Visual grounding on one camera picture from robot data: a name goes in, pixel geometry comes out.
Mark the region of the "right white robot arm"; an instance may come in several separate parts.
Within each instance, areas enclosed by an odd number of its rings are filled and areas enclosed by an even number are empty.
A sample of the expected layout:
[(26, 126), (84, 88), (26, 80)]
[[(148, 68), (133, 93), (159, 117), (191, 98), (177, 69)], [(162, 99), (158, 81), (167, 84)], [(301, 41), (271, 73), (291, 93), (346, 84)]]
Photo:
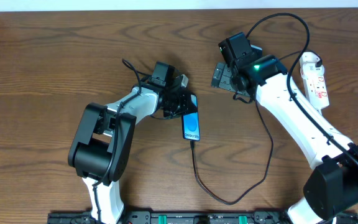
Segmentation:
[(312, 173), (303, 198), (287, 210), (290, 223), (356, 222), (344, 211), (358, 203), (358, 144), (334, 128), (304, 96), (274, 55), (263, 55), (242, 32), (219, 43), (212, 86), (263, 106), (297, 143)]

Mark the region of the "blue Galaxy smartphone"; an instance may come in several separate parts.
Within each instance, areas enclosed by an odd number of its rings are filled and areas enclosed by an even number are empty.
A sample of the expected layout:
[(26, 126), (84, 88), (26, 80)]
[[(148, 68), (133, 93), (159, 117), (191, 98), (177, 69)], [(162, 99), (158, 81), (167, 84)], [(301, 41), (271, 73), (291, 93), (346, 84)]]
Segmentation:
[(201, 136), (196, 95), (190, 95), (185, 114), (181, 117), (181, 121), (183, 138), (191, 141), (199, 141)]

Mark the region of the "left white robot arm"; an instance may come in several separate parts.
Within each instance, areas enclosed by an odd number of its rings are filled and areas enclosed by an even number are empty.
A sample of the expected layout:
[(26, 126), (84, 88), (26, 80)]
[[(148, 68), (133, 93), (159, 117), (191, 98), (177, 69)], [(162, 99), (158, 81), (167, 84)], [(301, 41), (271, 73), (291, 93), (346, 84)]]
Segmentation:
[(135, 126), (162, 110), (164, 119), (197, 112), (188, 77), (157, 62), (152, 74), (139, 72), (127, 60), (137, 82), (120, 100), (86, 106), (68, 153), (68, 165), (86, 184), (92, 203), (91, 223), (117, 223), (124, 211), (119, 179), (127, 166)]

